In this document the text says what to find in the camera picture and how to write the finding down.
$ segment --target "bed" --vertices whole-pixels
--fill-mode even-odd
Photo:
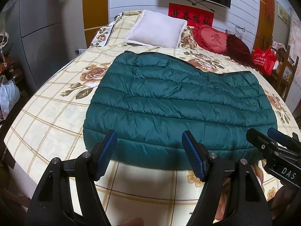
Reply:
[[[204,72],[249,70],[271,103],[278,130],[290,136],[292,132],[301,134],[285,103],[259,72],[200,48],[193,39],[191,27],[183,32],[178,49],[125,44],[124,39],[140,14],[141,11],[124,12],[111,24],[101,27],[90,48],[52,76],[17,116],[5,144],[34,182],[39,182],[52,158],[73,159],[86,150],[82,125],[91,98],[106,69],[126,50],[168,54]],[[263,181],[266,198],[270,199],[281,184],[262,165],[264,161],[259,161],[255,170]],[[147,169],[114,160],[110,161],[105,176],[95,184],[112,225],[137,216],[144,218],[146,226],[185,225],[203,188],[192,170]],[[74,210],[80,214],[74,179],[70,179],[70,187]]]

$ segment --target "green quilted garment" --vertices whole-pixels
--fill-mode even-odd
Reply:
[[[87,150],[110,129],[118,143],[112,159],[161,169],[190,169],[182,133],[222,158],[256,162],[262,155],[246,140],[249,128],[277,128],[274,111],[249,71],[205,73],[161,53],[126,51],[116,57],[86,113]]]

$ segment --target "silver bolt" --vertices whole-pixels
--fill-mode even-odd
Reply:
[[[53,159],[51,160],[51,163],[52,163],[52,164],[57,164],[59,161],[60,161],[60,158],[55,157],[55,158],[53,158]]]
[[[91,153],[89,151],[86,151],[82,154],[83,157],[88,158],[90,157]]]
[[[244,165],[248,164],[248,161],[244,158],[240,159],[240,162]]]
[[[217,157],[216,153],[209,153],[209,157],[215,159]]]

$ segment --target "finger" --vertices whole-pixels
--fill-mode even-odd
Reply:
[[[118,226],[144,226],[144,220],[143,218],[134,218]]]

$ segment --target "red plastic bag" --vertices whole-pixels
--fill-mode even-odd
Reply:
[[[271,52],[271,47],[267,51],[262,51],[260,48],[254,51],[253,61],[256,67],[268,76],[272,74],[276,60],[277,57]]]

